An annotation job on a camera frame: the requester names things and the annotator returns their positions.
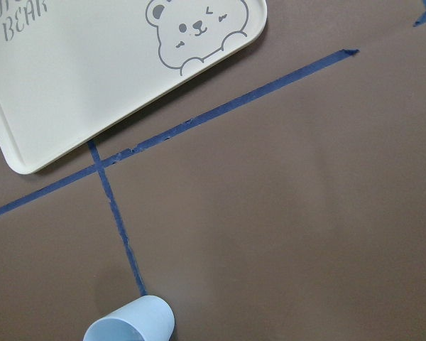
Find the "light blue plastic cup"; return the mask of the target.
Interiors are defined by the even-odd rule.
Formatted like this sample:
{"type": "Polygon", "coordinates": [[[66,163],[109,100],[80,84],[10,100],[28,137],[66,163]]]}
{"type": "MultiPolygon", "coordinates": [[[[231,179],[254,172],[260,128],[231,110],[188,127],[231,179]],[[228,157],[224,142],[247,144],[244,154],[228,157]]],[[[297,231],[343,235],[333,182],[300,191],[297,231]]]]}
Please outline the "light blue plastic cup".
{"type": "Polygon", "coordinates": [[[169,340],[175,329],[171,307],[157,296],[142,296],[92,323],[84,340],[169,340]]]}

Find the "cream bear serving tray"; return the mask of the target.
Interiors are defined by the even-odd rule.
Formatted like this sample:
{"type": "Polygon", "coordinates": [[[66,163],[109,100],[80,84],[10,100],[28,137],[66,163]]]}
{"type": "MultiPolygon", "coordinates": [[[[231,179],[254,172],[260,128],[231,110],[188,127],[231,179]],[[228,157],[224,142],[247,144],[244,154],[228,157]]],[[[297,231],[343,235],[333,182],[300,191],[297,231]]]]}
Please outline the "cream bear serving tray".
{"type": "Polygon", "coordinates": [[[265,1],[0,1],[0,148],[39,171],[254,42],[265,1]]]}

